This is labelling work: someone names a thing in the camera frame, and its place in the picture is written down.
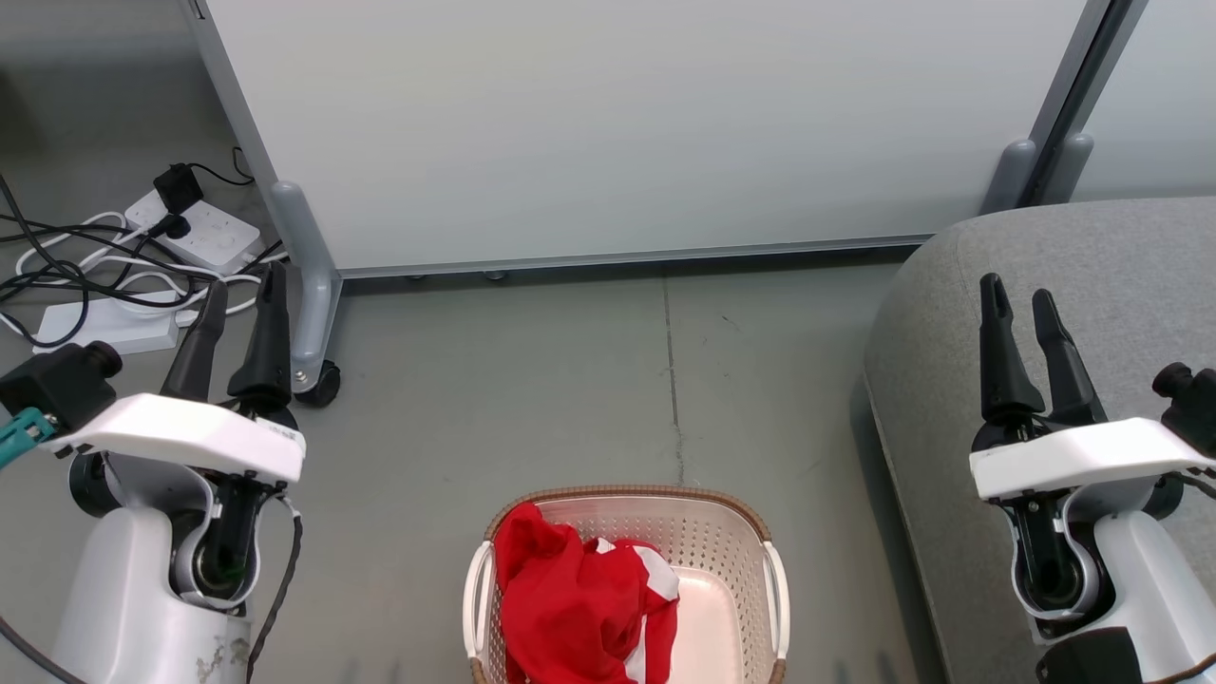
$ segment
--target red and white garment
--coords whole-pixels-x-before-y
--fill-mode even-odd
[[[525,503],[494,550],[512,684],[665,684],[680,579],[653,546],[582,543]]]

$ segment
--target white power strip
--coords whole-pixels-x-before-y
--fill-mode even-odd
[[[148,302],[164,303],[178,298],[178,293],[170,290],[135,296]],[[46,307],[46,313],[43,314],[43,325],[38,329],[38,338],[58,340],[67,335],[79,319],[80,302]],[[94,341],[109,344],[119,354],[173,349],[178,344],[176,312],[120,303],[109,297],[91,299],[84,327],[64,344],[75,342],[84,346]],[[54,351],[34,347],[35,354]]]
[[[153,190],[131,204],[125,215],[133,228],[145,228],[154,225],[167,213],[164,202]],[[181,218],[190,224],[188,234],[176,240],[162,235],[158,240],[196,267],[232,275],[248,264],[247,259],[265,250],[257,228],[207,202],[195,202]]]

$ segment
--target teal clamp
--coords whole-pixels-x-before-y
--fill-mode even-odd
[[[0,469],[55,434],[55,419],[35,408],[22,410],[0,428]]]

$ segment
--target gray sofa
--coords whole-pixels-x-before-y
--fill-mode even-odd
[[[1001,274],[1018,346],[1048,397],[1030,297],[1055,295],[1111,420],[1160,417],[1171,361],[1216,366],[1216,198],[1037,207],[958,224],[906,263],[879,312],[865,377],[947,675],[1034,682],[1041,656],[1009,585],[1001,514],[974,495],[980,276]],[[1216,595],[1216,504],[1187,492],[1166,528]]]

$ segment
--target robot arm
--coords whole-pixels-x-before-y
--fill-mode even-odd
[[[57,680],[247,682],[302,532],[286,497],[299,480],[305,442],[287,411],[285,277],[272,264],[263,280],[249,352],[229,383],[233,399],[221,407],[207,403],[226,307],[218,281],[159,394],[117,398],[106,380],[122,361],[97,343],[35,357],[0,379],[0,402],[15,415],[43,417],[54,432],[21,434],[72,459],[72,495],[101,518],[49,658],[54,668],[39,661]],[[292,511],[295,544],[280,599],[250,644],[258,529],[271,500]]]
[[[1053,411],[1030,383],[1001,280],[980,284],[983,413],[973,443],[978,495],[1000,506],[1013,540],[1010,582],[1049,646],[1051,684],[1216,683],[1216,606],[1155,517],[1172,512],[1180,471],[1216,454],[1216,372],[1178,364],[1154,389],[1175,398],[1162,422],[1108,422],[1051,295],[1035,295]],[[1160,505],[1161,499],[1172,499]]]

